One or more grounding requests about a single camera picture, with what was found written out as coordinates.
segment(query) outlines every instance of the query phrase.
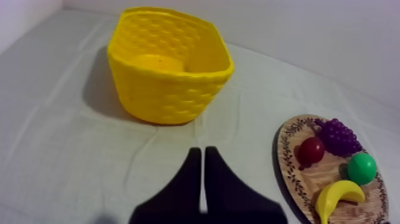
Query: plastic basket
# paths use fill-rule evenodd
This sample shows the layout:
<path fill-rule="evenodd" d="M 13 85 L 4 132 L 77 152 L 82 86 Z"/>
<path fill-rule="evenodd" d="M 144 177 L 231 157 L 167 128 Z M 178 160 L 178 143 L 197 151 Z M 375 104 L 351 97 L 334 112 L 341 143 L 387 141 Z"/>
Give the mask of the plastic basket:
<path fill-rule="evenodd" d="M 196 118 L 234 70 L 211 23 L 151 7 L 122 13 L 108 59 L 123 107 L 159 124 Z"/>

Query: round wooden tray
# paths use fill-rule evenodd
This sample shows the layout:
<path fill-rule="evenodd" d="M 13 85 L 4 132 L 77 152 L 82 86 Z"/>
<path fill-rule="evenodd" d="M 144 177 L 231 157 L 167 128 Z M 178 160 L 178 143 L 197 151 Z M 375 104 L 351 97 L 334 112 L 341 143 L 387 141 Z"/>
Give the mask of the round wooden tray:
<path fill-rule="evenodd" d="M 341 180 L 348 158 L 325 152 L 321 162 L 310 168 L 299 170 L 295 153 L 301 143 L 315 136 L 320 127 L 314 123 L 322 117 L 315 115 L 296 116 L 284 123 L 277 139 L 277 160 L 287 189 L 294 202 L 311 223 L 320 223 L 314 205 L 319 192 L 328 184 Z M 339 202 L 329 218 L 330 224 L 338 223 L 384 223 L 388 220 L 388 196 L 379 172 L 368 185 L 362 186 L 365 202 L 350 204 Z"/>

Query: white fabric surface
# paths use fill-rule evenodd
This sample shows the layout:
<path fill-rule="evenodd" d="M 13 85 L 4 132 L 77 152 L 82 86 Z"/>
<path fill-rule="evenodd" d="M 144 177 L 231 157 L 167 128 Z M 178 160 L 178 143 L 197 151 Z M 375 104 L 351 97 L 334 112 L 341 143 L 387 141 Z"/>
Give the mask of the white fabric surface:
<path fill-rule="evenodd" d="M 337 117 L 355 131 L 378 162 L 390 220 L 399 223 L 398 110 L 228 45 L 236 71 L 202 115 L 184 126 L 147 125 L 126 114 L 113 86 L 105 46 L 116 22 L 62 11 L 0 55 L 0 223 L 127 223 L 189 147 L 207 145 L 299 223 L 271 157 L 277 129 L 299 114 Z"/>

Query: green plastic fruit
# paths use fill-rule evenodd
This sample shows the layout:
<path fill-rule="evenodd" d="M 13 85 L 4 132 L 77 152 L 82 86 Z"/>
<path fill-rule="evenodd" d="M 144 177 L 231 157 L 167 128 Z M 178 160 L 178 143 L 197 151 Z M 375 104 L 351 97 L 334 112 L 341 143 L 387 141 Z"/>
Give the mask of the green plastic fruit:
<path fill-rule="evenodd" d="M 376 163 L 374 158 L 366 153 L 354 155 L 349 162 L 347 172 L 351 181 L 358 185 L 370 183 L 376 176 Z"/>

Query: plastic grapes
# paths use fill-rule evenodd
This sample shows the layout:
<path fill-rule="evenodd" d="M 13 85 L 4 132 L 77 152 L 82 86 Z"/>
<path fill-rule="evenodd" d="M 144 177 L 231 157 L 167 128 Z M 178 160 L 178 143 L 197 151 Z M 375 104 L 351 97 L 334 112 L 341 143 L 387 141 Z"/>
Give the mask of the plastic grapes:
<path fill-rule="evenodd" d="M 322 127 L 318 137 L 324 142 L 326 151 L 341 157 L 349 157 L 361 151 L 357 136 L 338 119 L 328 122 L 316 119 L 315 123 Z"/>

